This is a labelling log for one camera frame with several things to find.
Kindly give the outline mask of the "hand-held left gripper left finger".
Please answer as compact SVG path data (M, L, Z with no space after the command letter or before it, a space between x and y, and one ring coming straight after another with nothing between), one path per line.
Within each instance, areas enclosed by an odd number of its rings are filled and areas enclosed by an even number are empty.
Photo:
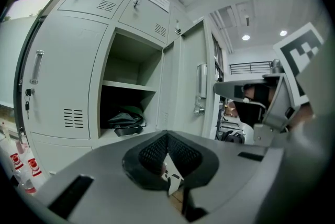
M38 200L49 207L80 175L92 183L68 216L74 224L183 224L183 216L165 191L140 188L124 172L122 159L153 133L139 135L90 151L51 176L38 191Z

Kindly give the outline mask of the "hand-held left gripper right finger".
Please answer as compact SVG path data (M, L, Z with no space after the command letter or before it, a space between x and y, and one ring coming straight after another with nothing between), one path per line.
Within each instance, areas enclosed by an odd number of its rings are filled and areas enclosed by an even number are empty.
M185 213L167 205L168 220L280 220L277 186L284 149L167 131L168 143L195 154L183 159Z

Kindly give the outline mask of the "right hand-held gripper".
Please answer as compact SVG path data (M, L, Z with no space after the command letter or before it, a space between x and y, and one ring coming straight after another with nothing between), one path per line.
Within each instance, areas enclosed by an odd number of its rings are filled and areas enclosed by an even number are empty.
M301 105L309 102L304 90L297 82L297 76L316 56L323 39L312 23L307 23L282 41L276 43L273 49L277 59L273 61L272 73L264 79L218 82L214 84L215 94L229 99L244 99L245 88L263 85L266 89L259 90L254 97L269 97L268 83L274 83L276 88L268 110L260 124L255 124L254 144L269 146L274 137L287 133L287 126L296 116Z

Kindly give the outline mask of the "grey metal locker door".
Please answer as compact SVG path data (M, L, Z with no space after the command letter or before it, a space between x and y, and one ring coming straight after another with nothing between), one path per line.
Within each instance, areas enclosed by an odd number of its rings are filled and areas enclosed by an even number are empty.
M88 96L92 69L107 25L49 15L29 52L23 88L33 89L25 125L31 133L89 139Z
M211 138L214 83L214 43L205 17L163 50L157 129Z

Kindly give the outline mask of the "small black-headed key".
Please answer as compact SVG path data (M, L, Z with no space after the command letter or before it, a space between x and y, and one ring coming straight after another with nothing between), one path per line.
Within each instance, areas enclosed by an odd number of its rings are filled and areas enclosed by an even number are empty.
M27 118L29 118L30 98L34 93L35 93L34 88L28 88L25 90L25 111L27 113Z

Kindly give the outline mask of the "grey metal locker bank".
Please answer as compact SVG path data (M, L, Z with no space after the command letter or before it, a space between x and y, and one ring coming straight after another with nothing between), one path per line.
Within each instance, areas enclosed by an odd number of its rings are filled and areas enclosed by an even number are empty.
M168 1L169 13L149 0L59 0L49 12L47 16L59 14L104 23L107 29L95 57L90 81L89 139L31 133L25 125L22 82L23 121L28 141L46 177L93 149L125 140L106 124L116 107L130 105L142 109L147 126L139 135L160 131L157 129L157 116L163 50L204 18L191 21L176 2Z

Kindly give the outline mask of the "person's right forearm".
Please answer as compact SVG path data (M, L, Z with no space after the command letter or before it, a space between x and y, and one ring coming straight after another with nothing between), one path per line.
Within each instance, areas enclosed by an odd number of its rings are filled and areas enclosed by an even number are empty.
M312 110L310 103L301 105L299 111L296 113L293 120L291 121L292 127L298 125L300 122L303 122L303 121L306 121L312 118L313 115L314 115L314 112Z

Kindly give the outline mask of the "person's right hand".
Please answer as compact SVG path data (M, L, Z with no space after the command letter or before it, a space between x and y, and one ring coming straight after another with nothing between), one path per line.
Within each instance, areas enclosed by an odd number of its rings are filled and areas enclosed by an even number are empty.
M270 105L270 88L263 84L247 85L244 87L244 98L256 104L234 101L234 106L241 122L253 127L261 123L263 115Z

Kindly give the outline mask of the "black metal railing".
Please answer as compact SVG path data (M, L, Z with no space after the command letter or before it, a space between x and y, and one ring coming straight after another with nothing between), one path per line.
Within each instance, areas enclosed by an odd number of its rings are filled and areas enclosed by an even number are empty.
M230 74L268 74L271 69L270 61L260 61L260 62L246 62L246 63L237 63L229 65Z

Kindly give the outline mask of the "black backpack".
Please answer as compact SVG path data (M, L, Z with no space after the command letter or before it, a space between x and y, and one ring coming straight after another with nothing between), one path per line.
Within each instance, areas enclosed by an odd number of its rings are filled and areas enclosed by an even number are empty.
M244 144L245 137L242 133L239 133L236 130L229 130L222 135L221 141Z

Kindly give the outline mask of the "black fabric bag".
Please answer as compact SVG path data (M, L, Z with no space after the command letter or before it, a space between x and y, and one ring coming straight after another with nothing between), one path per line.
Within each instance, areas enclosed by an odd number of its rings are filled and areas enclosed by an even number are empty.
M147 126L141 108L137 106L119 106L106 122L107 127L114 129L118 137L139 135Z

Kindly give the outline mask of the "clear bottle red label band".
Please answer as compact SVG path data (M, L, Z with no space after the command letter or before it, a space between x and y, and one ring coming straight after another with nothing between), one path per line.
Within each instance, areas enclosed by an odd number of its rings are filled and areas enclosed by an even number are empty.
M27 194L35 194L36 193L36 188L32 184L32 181L30 178L21 176L19 177L19 187L23 189Z

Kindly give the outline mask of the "pink plastic container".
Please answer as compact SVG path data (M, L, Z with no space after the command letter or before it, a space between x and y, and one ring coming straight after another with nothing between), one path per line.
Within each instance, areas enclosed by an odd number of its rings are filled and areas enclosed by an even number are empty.
M19 140L16 140L15 145L19 154L25 154L29 149L29 146L26 143L21 143Z

